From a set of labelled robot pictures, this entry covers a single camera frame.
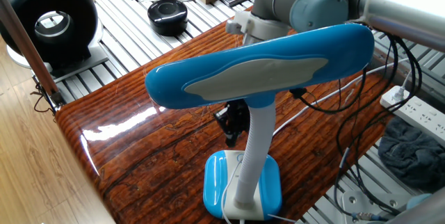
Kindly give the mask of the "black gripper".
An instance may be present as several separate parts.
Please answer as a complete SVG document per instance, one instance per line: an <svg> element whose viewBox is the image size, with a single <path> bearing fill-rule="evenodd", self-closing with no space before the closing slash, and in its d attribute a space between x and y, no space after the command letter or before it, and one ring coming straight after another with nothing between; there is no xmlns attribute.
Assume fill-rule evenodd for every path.
<svg viewBox="0 0 445 224"><path fill-rule="evenodd" d="M250 112L244 99L232 100L214 113L214 118L224 130L227 147L234 147L242 129L249 129Z"/></svg>

